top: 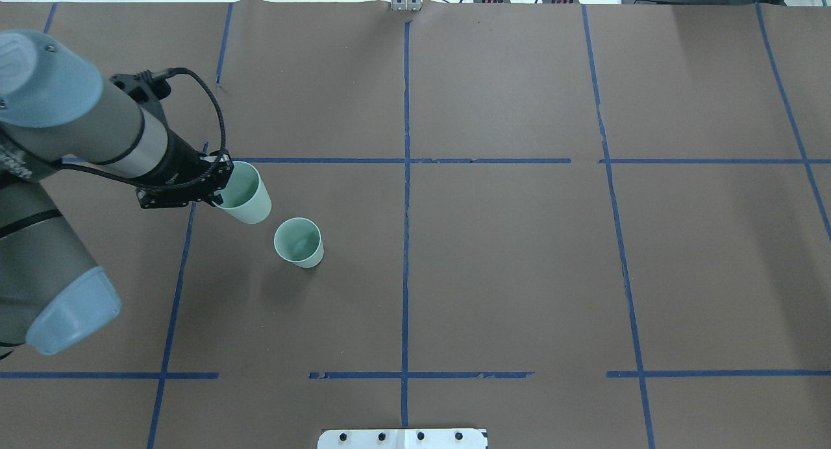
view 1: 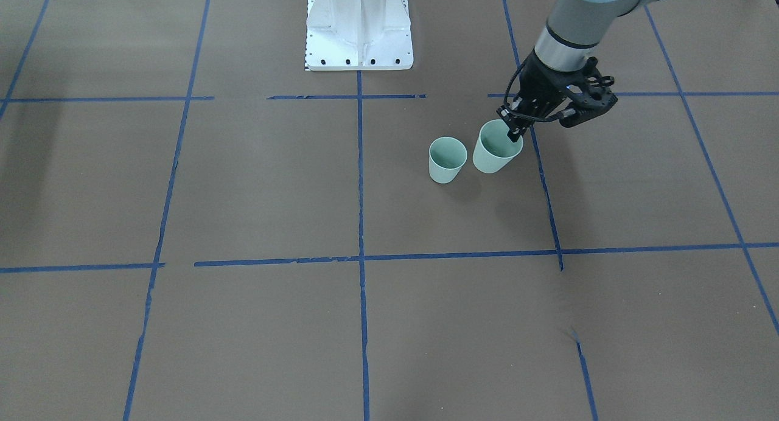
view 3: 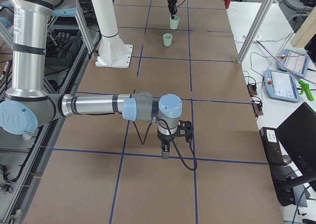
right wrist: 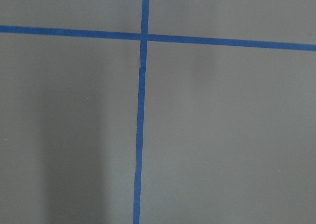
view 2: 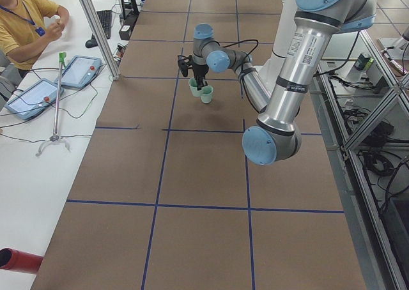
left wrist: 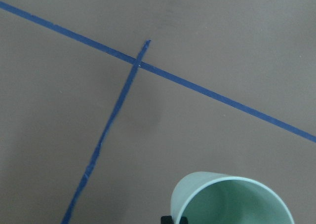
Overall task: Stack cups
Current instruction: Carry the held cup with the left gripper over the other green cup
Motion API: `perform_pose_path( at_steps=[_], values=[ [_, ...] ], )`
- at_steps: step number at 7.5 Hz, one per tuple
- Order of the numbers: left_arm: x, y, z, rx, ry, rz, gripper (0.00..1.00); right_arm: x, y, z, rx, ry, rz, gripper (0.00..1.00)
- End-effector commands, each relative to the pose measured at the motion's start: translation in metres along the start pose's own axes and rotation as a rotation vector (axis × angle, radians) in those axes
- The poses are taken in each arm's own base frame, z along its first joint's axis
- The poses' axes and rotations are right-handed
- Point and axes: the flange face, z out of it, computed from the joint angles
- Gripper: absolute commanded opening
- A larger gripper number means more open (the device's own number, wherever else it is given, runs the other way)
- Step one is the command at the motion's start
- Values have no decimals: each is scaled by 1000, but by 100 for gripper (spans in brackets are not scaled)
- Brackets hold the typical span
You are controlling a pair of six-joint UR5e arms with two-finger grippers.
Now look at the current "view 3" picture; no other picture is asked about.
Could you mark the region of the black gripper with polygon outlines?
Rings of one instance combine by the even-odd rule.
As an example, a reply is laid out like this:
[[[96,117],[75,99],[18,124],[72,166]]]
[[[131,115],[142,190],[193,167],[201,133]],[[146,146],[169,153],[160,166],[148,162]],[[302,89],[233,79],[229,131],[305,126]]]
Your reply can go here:
[[[174,19],[178,9],[177,9],[178,0],[167,0],[167,5],[170,11],[171,19]]]
[[[176,138],[175,135],[165,135],[158,132],[158,139],[161,141],[161,157],[162,159],[169,159],[170,143]]]

